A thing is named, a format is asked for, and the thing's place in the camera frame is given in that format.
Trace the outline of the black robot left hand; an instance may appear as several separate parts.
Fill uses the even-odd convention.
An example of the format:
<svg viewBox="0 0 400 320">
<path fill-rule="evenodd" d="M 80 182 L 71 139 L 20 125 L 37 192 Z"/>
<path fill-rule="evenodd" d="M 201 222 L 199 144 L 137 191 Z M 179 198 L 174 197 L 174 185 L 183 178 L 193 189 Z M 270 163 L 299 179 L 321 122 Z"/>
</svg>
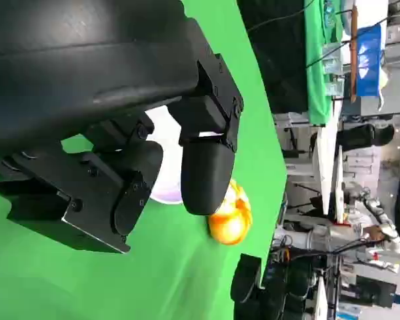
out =
<svg viewBox="0 0 400 320">
<path fill-rule="evenodd" d="M 180 1 L 0 1 L 0 196 L 74 249 L 126 253 L 163 160 L 147 111 L 181 128 L 188 212 L 221 206 L 243 98 Z"/>
</svg>

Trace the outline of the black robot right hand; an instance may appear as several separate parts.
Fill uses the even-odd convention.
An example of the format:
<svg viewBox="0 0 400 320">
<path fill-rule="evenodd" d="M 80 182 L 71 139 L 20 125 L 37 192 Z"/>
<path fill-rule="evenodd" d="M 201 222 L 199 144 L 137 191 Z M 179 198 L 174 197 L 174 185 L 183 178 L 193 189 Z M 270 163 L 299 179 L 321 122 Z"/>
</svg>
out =
<svg viewBox="0 0 400 320">
<path fill-rule="evenodd" d="M 242 253 L 231 283 L 231 299 L 245 303 L 259 289 L 260 280 L 261 259 Z"/>
</svg>

